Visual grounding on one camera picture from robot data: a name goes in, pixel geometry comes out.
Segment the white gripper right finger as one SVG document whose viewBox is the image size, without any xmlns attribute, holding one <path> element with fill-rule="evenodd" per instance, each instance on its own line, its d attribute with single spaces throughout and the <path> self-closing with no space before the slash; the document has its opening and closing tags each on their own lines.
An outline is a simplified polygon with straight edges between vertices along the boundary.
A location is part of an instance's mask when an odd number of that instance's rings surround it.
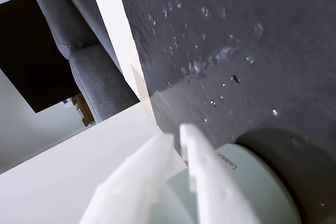
<svg viewBox="0 0 336 224">
<path fill-rule="evenodd" d="M 188 162 L 190 191 L 196 193 L 199 223 L 260 223 L 205 135 L 193 124 L 180 125 L 182 159 Z"/>
</svg>

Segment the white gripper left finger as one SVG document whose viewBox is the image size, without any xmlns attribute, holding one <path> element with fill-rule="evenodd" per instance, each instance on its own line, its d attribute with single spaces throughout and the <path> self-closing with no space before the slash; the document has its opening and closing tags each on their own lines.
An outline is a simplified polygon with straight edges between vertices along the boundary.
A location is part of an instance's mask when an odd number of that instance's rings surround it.
<svg viewBox="0 0 336 224">
<path fill-rule="evenodd" d="M 166 183 L 174 137 L 145 142 L 100 184 L 80 223 L 187 223 L 188 214 Z"/>
</svg>

